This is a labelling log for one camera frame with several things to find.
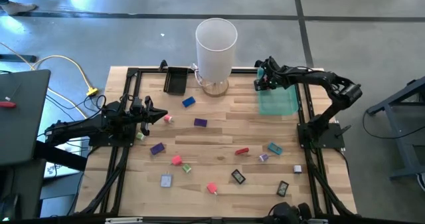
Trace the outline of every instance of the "purple cube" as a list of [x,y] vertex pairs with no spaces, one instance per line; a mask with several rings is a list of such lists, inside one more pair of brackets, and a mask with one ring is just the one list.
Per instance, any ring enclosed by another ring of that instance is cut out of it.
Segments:
[[268,155],[267,154],[261,154],[260,155],[260,161],[261,162],[265,162],[268,159]]
[[159,143],[159,144],[157,144],[157,145],[155,145],[151,148],[151,153],[152,153],[152,155],[155,155],[155,154],[158,154],[159,152],[161,152],[164,149],[165,149],[164,145],[162,143]]
[[201,126],[201,127],[207,127],[207,120],[203,120],[200,118],[195,118],[195,123],[193,124],[195,126]]

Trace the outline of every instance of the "person's foot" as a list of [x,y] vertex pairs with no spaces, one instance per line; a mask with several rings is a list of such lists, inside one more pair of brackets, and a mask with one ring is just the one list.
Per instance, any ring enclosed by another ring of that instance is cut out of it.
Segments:
[[17,13],[32,11],[33,9],[37,8],[37,6],[34,4],[22,4],[12,1],[10,1],[8,4],[0,5],[0,7],[3,8],[3,10],[6,11],[8,15],[16,15]]

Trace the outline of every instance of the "wooden tabletop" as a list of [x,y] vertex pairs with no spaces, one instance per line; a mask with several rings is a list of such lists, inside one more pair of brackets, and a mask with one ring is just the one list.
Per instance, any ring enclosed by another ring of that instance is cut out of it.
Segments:
[[[105,89],[108,102],[122,95],[127,69],[111,67]],[[184,96],[164,93],[164,79],[165,74],[143,74],[139,95],[143,98],[150,95],[154,107],[168,110],[174,123],[160,120],[151,125],[150,137],[145,141],[136,140],[130,149],[120,215],[263,217],[273,205],[283,201],[292,205],[306,202],[311,207],[304,152],[296,134],[298,113],[259,115],[253,89],[255,75],[231,74],[229,89],[219,98],[204,94],[192,74]],[[322,87],[311,86],[310,90],[315,113],[320,114],[331,102]],[[196,103],[184,108],[181,102],[190,96]],[[194,127],[195,118],[207,119],[207,127]],[[165,151],[151,155],[149,149],[159,142],[164,144]],[[267,150],[270,142],[283,147],[283,154],[272,155]],[[234,155],[236,150],[245,147],[250,148],[248,154]],[[88,159],[76,211],[85,208],[105,182],[110,152],[111,148],[99,148]],[[263,153],[271,157],[261,163],[258,156]],[[181,166],[170,165],[175,155],[180,155],[183,163],[192,167],[188,174]],[[330,186],[347,208],[356,212],[343,158],[335,150],[323,150],[323,158]],[[294,174],[294,165],[301,165],[303,173]],[[235,169],[246,178],[242,185],[230,175]],[[165,173],[173,175],[171,188],[160,186],[161,174]],[[211,181],[217,184],[217,196],[207,191],[207,183]],[[280,181],[289,183],[285,197],[276,195]],[[317,191],[324,210],[323,192],[321,188]]]

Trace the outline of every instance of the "white cylinder container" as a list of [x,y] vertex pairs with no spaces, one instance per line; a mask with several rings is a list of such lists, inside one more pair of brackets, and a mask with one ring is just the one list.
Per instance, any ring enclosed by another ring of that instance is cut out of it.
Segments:
[[207,19],[198,25],[195,37],[201,78],[215,83],[227,80],[234,65],[236,27],[225,19]]

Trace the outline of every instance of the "concrete floor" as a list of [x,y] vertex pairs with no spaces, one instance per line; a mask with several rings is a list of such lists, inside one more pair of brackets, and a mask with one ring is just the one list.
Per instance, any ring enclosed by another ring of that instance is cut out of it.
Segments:
[[[37,12],[297,15],[294,0],[12,0],[34,2]],[[304,15],[340,17],[425,17],[424,0],[301,0]],[[0,16],[0,41],[19,53],[66,55],[80,63],[91,83],[103,88],[110,66],[187,66],[196,61],[194,32],[201,19],[113,19]],[[305,65],[298,21],[231,20],[239,32],[237,65],[252,66],[273,55],[280,64]],[[332,70],[362,84],[363,97],[337,118],[353,127],[345,133],[346,156],[359,214],[403,221],[425,221],[425,193],[415,179],[389,181],[402,166],[395,143],[368,136],[361,117],[369,106],[425,74],[425,23],[307,22],[314,67]],[[63,60],[42,65],[52,71],[50,86],[75,102],[86,87],[79,72]],[[27,70],[18,63],[0,69]],[[70,111],[74,118],[79,113]],[[69,120],[46,103],[41,130]],[[386,120],[367,119],[371,132],[391,136]],[[70,181],[74,186],[78,178]],[[69,204],[44,201],[42,215],[64,215]],[[71,202],[62,198],[60,202]]]

